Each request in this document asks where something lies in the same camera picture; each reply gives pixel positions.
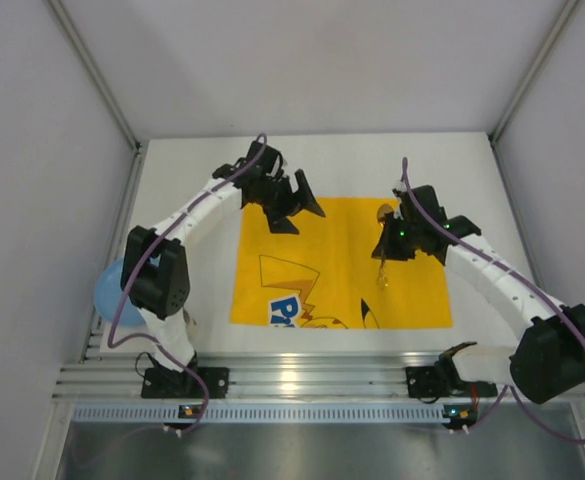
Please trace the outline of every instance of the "small object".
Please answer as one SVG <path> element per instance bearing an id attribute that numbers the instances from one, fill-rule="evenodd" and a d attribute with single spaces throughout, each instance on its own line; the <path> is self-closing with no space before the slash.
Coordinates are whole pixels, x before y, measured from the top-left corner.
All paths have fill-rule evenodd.
<path id="1" fill-rule="evenodd" d="M 379 222 L 379 225 L 383 227 L 385 225 L 387 216 L 392 215 L 393 213 L 394 209 L 387 203 L 384 203 L 376 211 L 376 221 Z M 385 271 L 385 260 L 386 260 L 385 252 L 381 252 L 381 265 L 379 266 L 379 276 L 376 279 L 376 284 L 379 286 L 379 288 L 385 288 L 388 286 L 388 276 Z"/>
<path id="2" fill-rule="evenodd" d="M 94 288 L 94 307 L 101 317 L 111 322 L 119 305 L 123 290 L 121 289 L 121 272 L 123 271 L 123 259 L 119 258 L 106 268 Z M 126 299 L 119 325 L 123 327 L 139 327 L 145 325 L 139 309 L 132 305 L 130 299 Z"/>
<path id="3" fill-rule="evenodd" d="M 385 224 L 385 217 L 390 213 L 393 214 L 394 209 L 387 203 L 384 203 L 379 207 L 376 211 L 376 221 L 379 222 L 379 225 L 383 226 Z"/>
<path id="4" fill-rule="evenodd" d="M 403 181 L 403 178 L 399 178 L 396 181 L 396 183 L 394 184 L 394 188 L 392 189 L 392 193 L 394 193 L 394 195 L 396 195 L 398 197 L 401 193 L 405 193 L 407 191 L 408 191 L 408 189 L 405 186 L 405 182 Z"/>
<path id="5" fill-rule="evenodd" d="M 443 417 L 450 421 L 443 424 L 445 428 L 453 431 L 463 430 L 466 434 L 470 433 L 469 428 L 478 420 L 478 413 L 471 406 L 467 405 L 443 405 Z"/>
<path id="6" fill-rule="evenodd" d="M 379 276 L 376 279 L 376 284 L 379 288 L 388 286 L 388 276 L 385 273 L 385 256 L 381 257 L 381 266 L 379 267 Z"/>
<path id="7" fill-rule="evenodd" d="M 201 414 L 200 405 L 179 405 L 179 418 L 198 417 Z"/>
<path id="8" fill-rule="evenodd" d="M 198 325 L 194 317 L 183 307 L 183 321 L 185 322 L 185 331 L 188 334 L 188 338 L 191 340 L 198 331 Z"/>

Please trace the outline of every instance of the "blue balloon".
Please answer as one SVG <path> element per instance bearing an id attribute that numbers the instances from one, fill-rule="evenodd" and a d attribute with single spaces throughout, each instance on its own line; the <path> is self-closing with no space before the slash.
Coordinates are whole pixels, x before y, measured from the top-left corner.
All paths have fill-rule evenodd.
<path id="1" fill-rule="evenodd" d="M 119 258 L 106 268 L 94 289 L 94 306 L 99 315 L 108 322 L 112 322 L 116 307 L 119 305 L 121 295 L 121 272 L 123 272 L 123 259 Z M 123 327 L 138 327 L 145 323 L 139 309 L 132 305 L 129 298 L 125 300 L 123 313 L 119 325 Z"/>

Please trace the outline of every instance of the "white table surface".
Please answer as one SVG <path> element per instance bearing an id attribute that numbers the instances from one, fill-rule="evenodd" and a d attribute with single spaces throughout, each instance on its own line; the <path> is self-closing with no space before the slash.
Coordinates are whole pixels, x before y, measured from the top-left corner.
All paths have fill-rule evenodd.
<path id="1" fill-rule="evenodd" d="M 245 155 L 253 138 L 152 140 L 130 229 L 151 226 L 185 204 L 212 171 Z M 466 215 L 505 259 L 529 275 L 492 150 L 484 133 L 275 136 L 293 171 L 303 168 L 315 195 L 391 197 L 400 160 L 414 186 L 431 184 L 448 215 Z M 208 353 L 356 353 L 444 350 L 463 341 L 515 345 L 496 311 L 454 274 L 446 274 L 454 327 L 422 330 L 282 329 L 231 324 L 241 215 L 187 252 L 192 290 L 186 307 L 197 320 L 192 343 Z M 107 337 L 109 324 L 104 322 Z M 117 338 L 135 329 L 120 328 Z M 133 340 L 117 352 L 151 350 Z M 102 342 L 101 351 L 110 352 Z"/>

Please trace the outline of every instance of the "wire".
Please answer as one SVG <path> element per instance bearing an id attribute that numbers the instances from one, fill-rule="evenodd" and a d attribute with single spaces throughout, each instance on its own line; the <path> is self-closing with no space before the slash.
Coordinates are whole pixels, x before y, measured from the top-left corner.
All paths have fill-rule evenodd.
<path id="1" fill-rule="evenodd" d="M 79 455 L 77 453 L 77 448 L 76 448 L 76 442 L 74 442 L 74 438 L 73 438 L 71 440 L 71 442 L 72 442 L 72 448 L 71 448 L 72 461 L 74 462 L 74 464 L 77 466 L 77 468 L 79 470 L 86 470 L 88 468 L 93 467 L 97 463 L 99 463 L 104 457 L 108 456 L 108 454 L 110 454 L 112 452 L 112 450 L 120 447 L 127 440 L 129 440 L 130 438 L 134 437 L 136 434 L 141 433 L 141 432 L 146 432 L 148 430 L 158 430 L 158 429 L 162 429 L 163 430 L 164 428 L 165 427 L 163 425 L 143 425 L 141 427 L 137 427 L 135 429 L 132 429 L 129 432 L 121 435 L 116 440 L 113 440 L 100 453 L 96 454 L 94 457 L 92 457 L 87 462 L 81 462 L 79 460 Z"/>
<path id="2" fill-rule="evenodd" d="M 416 398 L 419 402 L 425 403 L 426 405 L 434 405 L 436 402 L 441 400 L 441 397 L 434 397 L 432 400 L 423 400 L 422 398 Z"/>
<path id="3" fill-rule="evenodd" d="M 141 271 L 141 268 L 143 267 L 143 265 L 145 264 L 145 262 L 148 260 L 148 258 L 150 258 L 150 256 L 154 252 L 154 250 L 156 250 L 156 248 L 159 246 L 159 244 L 176 227 L 178 227 L 183 222 L 183 220 L 185 220 L 187 218 L 187 216 L 190 213 L 192 213 L 192 211 L 201 202 L 203 202 L 203 200 L 205 200 L 206 198 L 208 198 L 214 192 L 219 191 L 221 188 L 225 187 L 230 182 L 233 182 L 237 178 L 243 176 L 253 166 L 255 166 L 257 164 L 257 162 L 261 159 L 261 157 L 263 156 L 263 153 L 265 152 L 265 148 L 267 146 L 267 141 L 268 141 L 267 135 L 265 133 L 259 134 L 256 137 L 256 141 L 258 142 L 260 140 L 262 140 L 261 148 L 259 149 L 259 151 L 257 152 L 257 154 L 254 156 L 254 158 L 252 158 L 252 160 L 250 160 L 249 162 L 245 163 L 245 165 L 243 165 L 241 168 L 237 169 L 237 171 L 234 172 L 232 175 L 230 175 L 228 178 L 226 178 L 222 182 L 220 182 L 217 185 L 215 185 L 214 187 L 212 187 L 209 191 L 206 190 L 201 195 L 199 195 L 194 200 L 192 200 L 192 202 L 190 203 L 190 205 L 188 205 L 188 207 L 186 208 L 186 210 L 184 212 L 182 212 L 174 220 L 174 222 L 172 222 L 172 224 L 168 228 L 166 228 L 163 231 L 163 233 L 161 233 L 154 240 L 154 242 L 152 242 L 150 244 L 150 246 L 143 253 L 143 255 L 141 255 L 141 258 L 139 259 L 139 261 L 137 262 L 137 264 L 132 269 L 132 273 L 130 274 L 130 278 L 128 279 L 127 283 L 125 284 L 125 287 L 123 289 L 123 293 L 121 294 L 121 299 L 119 300 L 119 304 L 118 304 L 117 309 L 116 309 L 116 312 L 114 314 L 114 318 L 112 319 L 112 325 L 110 327 L 110 332 L 108 334 L 108 340 L 107 340 L 108 348 L 111 348 L 111 349 L 119 348 L 125 342 L 128 342 L 128 341 L 130 341 L 130 340 L 132 340 L 134 338 L 143 338 L 143 339 L 146 339 L 146 340 L 150 340 L 152 343 L 154 343 L 156 345 L 156 348 L 168 360 L 170 360 L 172 363 L 174 363 L 179 368 L 181 368 L 183 370 L 183 372 L 185 372 L 186 374 L 190 375 L 199 384 L 199 386 L 201 387 L 201 390 L 203 391 L 203 404 L 201 405 L 201 410 L 200 410 L 199 414 L 196 416 L 196 418 L 194 419 L 194 422 L 192 424 L 190 424 L 189 427 L 181 430 L 181 435 L 183 435 L 185 433 L 189 433 L 189 432 L 193 431 L 194 429 L 196 429 L 199 426 L 201 420 L 203 419 L 203 416 L 205 415 L 205 412 L 207 411 L 208 403 L 210 402 L 210 391 L 208 390 L 208 387 L 205 384 L 205 382 L 203 381 L 203 379 L 194 370 L 192 370 L 187 365 L 184 365 L 182 362 L 180 362 L 179 360 L 177 360 L 170 352 L 168 352 L 163 347 L 163 345 L 160 344 L 160 342 L 158 341 L 158 339 L 156 337 L 154 337 L 154 336 L 152 336 L 152 335 L 150 335 L 148 333 L 132 333 L 132 334 L 126 335 L 123 338 L 121 338 L 119 340 L 116 340 L 116 341 L 114 340 L 114 336 L 116 334 L 116 329 L 119 326 L 119 322 L 121 321 L 121 314 L 123 313 L 123 307 L 125 306 L 125 302 L 126 302 L 127 298 L 130 295 L 130 291 L 132 289 L 132 285 L 134 284 L 134 282 L 136 281 L 137 277 L 139 276 L 139 272 Z M 137 374 L 139 374 L 139 371 L 138 371 L 138 368 L 137 368 L 138 367 L 138 361 L 141 358 L 141 356 L 143 355 L 143 353 L 141 353 L 136 358 L 136 361 L 135 361 L 134 369 L 136 370 Z M 85 464 L 80 464 L 79 462 L 77 462 L 77 458 L 76 458 L 76 455 L 75 455 L 75 451 L 73 449 L 74 461 L 77 464 L 77 466 L 79 466 L 79 468 L 82 468 L 82 469 L 83 468 L 89 468 L 89 467 L 95 465 L 96 463 L 98 463 L 98 461 L 103 456 L 105 456 L 105 454 L 107 454 L 111 449 L 113 449 L 113 448 L 117 447 L 118 445 L 122 444 L 128 438 L 136 435 L 139 432 L 143 432 L 143 431 L 150 430 L 150 429 L 154 429 L 154 428 L 159 428 L 159 426 L 158 425 L 150 425 L 150 426 L 146 425 L 146 426 L 137 428 L 135 430 L 132 430 L 132 431 L 126 433 L 121 438 L 119 438 L 119 439 L 115 440 L 114 442 L 112 442 L 112 444 L 110 444 L 108 447 L 106 447 L 103 452 L 101 452 L 100 454 L 98 454 L 96 457 L 94 457 L 93 459 L 91 459 L 89 462 L 87 462 Z"/>
<path id="4" fill-rule="evenodd" d="M 141 357 L 143 355 L 147 355 L 148 359 L 150 359 L 150 361 L 152 361 L 152 359 L 150 358 L 150 352 L 141 352 L 137 355 L 136 360 L 134 360 L 134 371 L 136 372 L 136 374 L 141 377 L 142 379 L 145 380 L 145 376 L 139 372 L 139 360 L 141 360 Z"/>
<path id="5" fill-rule="evenodd" d="M 450 233 L 448 230 L 443 228 L 441 225 L 439 225 L 436 222 L 436 220 L 434 220 L 428 214 L 428 212 L 423 208 L 423 206 L 419 203 L 419 201 L 416 198 L 416 195 L 414 194 L 414 192 L 412 191 L 412 188 L 410 187 L 410 180 L 408 178 L 408 159 L 406 157 L 403 158 L 403 162 L 402 162 L 401 167 L 402 167 L 401 181 L 405 184 L 405 188 L 408 192 L 408 195 L 410 196 L 412 203 L 414 204 L 416 209 L 419 211 L 421 216 L 441 235 L 445 236 L 446 238 L 448 238 L 449 240 L 451 240 L 455 244 L 461 245 L 463 248 L 472 252 L 477 257 L 480 257 L 483 260 L 485 260 L 486 262 L 489 262 L 489 263 L 495 265 L 497 268 L 504 271 L 508 275 L 511 275 L 516 280 L 518 280 L 519 283 L 521 283 L 528 290 L 530 290 L 534 295 L 536 295 L 538 298 L 540 298 L 559 317 L 561 322 L 567 327 L 567 329 L 570 331 L 570 333 L 572 333 L 572 335 L 574 335 L 576 340 L 579 342 L 579 344 L 581 345 L 581 347 L 585 351 L 585 337 L 581 334 L 581 332 L 579 332 L 578 328 L 576 328 L 576 326 L 565 315 L 565 313 L 563 313 L 563 311 L 559 307 L 557 307 L 552 300 L 550 300 L 550 298 L 547 296 L 547 294 L 543 290 L 541 290 L 539 287 L 534 285 L 531 281 L 529 281 L 527 278 L 525 278 L 523 275 L 521 275 L 516 270 L 511 269 L 510 267 L 508 267 L 504 263 L 501 263 L 500 261 L 494 259 L 493 257 L 486 254 L 485 252 L 482 252 L 481 250 L 470 245 L 469 243 L 464 242 L 463 240 L 461 240 L 460 238 L 456 237 L 455 235 Z M 560 432 L 557 432 L 556 430 L 545 425 L 524 404 L 524 402 L 521 400 L 521 398 L 519 397 L 517 392 L 514 390 L 514 388 L 510 387 L 510 390 L 512 391 L 512 395 L 514 396 L 514 399 L 519 404 L 519 406 L 521 407 L 523 412 L 530 418 L 530 420 L 532 420 L 535 424 L 537 424 L 539 427 L 541 427 L 547 433 L 549 433 L 557 438 L 560 438 L 561 440 L 565 440 L 566 442 L 574 443 L 577 445 L 585 445 L 585 438 L 572 438 L 572 437 L 564 435 Z"/>
<path id="6" fill-rule="evenodd" d="M 479 392 L 476 389 L 476 385 L 470 385 L 470 391 L 472 392 L 472 408 L 475 412 L 479 412 Z"/>
<path id="7" fill-rule="evenodd" d="M 494 412 L 496 411 L 496 409 L 499 407 L 499 405 L 501 404 L 501 402 L 503 401 L 503 399 L 505 398 L 505 396 L 508 393 L 509 388 L 507 386 L 503 387 L 503 389 L 501 390 L 501 393 L 499 393 L 499 396 L 496 397 L 496 400 L 494 400 L 494 403 L 492 405 L 490 405 L 490 407 L 487 409 L 487 411 L 483 414 L 483 416 L 481 418 L 479 418 L 474 425 L 471 425 L 468 427 L 467 432 L 472 432 L 474 431 L 477 427 L 483 425 L 488 418 L 490 418 Z M 451 433 L 466 433 L 465 430 L 432 430 L 429 428 L 419 428 L 419 427 L 406 427 L 409 428 L 410 430 L 418 430 L 418 431 L 422 431 L 422 432 L 427 432 L 427 433 L 437 433 L 437 434 L 448 434 L 449 432 Z"/>

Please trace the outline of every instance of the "metal floor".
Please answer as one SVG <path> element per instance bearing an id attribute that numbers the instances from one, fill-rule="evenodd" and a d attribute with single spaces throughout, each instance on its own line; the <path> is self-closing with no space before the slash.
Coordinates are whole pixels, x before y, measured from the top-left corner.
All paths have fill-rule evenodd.
<path id="1" fill-rule="evenodd" d="M 578 434 L 569 406 L 540 415 Z M 57 480 L 585 479 L 583 449 L 547 436 L 512 404 L 467 436 L 432 426 L 214 424 L 178 439 L 157 427 L 77 466 L 138 427 L 73 424 Z"/>

